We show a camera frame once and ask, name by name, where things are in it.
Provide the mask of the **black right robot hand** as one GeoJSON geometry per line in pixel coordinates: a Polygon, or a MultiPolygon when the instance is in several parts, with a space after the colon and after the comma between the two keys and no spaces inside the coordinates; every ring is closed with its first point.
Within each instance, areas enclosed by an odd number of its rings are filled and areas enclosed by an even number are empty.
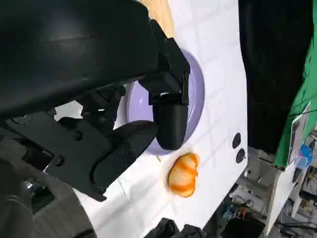
{"type": "Polygon", "coordinates": [[[162,218],[158,225],[151,229],[144,238],[209,238],[210,236],[198,227],[185,224],[179,230],[176,223],[168,218],[162,218]]]}

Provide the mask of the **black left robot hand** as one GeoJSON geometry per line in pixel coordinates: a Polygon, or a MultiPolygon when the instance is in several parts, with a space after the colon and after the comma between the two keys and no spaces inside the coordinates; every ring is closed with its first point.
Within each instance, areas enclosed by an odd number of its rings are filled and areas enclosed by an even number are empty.
{"type": "Polygon", "coordinates": [[[182,146],[189,75],[137,0],[0,3],[0,135],[96,201],[153,140],[182,146]]]}

